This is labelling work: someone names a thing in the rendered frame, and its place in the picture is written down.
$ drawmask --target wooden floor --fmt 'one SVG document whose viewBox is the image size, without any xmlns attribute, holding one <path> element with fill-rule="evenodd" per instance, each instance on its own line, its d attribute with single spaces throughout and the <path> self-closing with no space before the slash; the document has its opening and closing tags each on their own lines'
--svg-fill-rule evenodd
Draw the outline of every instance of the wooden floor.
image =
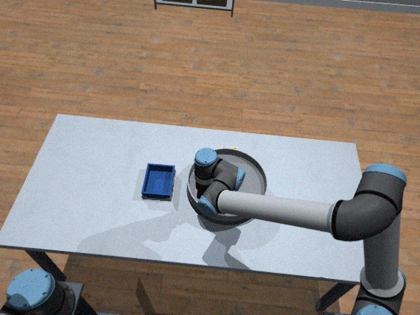
<svg viewBox="0 0 420 315">
<path fill-rule="evenodd" d="M 420 15 L 237 0 L 0 0 L 0 222 L 58 113 L 356 143 L 408 177 L 401 314 L 420 314 Z M 334 283 L 51 254 L 97 311 L 316 314 Z M 8 283 L 37 268 L 0 249 Z M 329 310 L 350 313 L 357 287 Z"/>
</svg>

